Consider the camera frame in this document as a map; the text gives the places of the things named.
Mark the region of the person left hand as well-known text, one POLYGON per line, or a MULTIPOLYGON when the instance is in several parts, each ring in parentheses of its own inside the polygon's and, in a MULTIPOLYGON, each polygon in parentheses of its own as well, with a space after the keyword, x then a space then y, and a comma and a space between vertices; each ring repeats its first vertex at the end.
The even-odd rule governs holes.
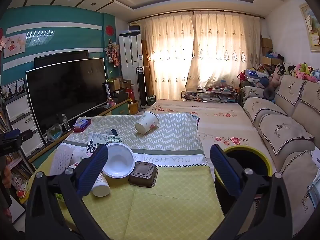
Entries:
POLYGON ((2 173, 2 183, 6 189, 11 188, 11 171, 8 166, 5 167, 2 173))

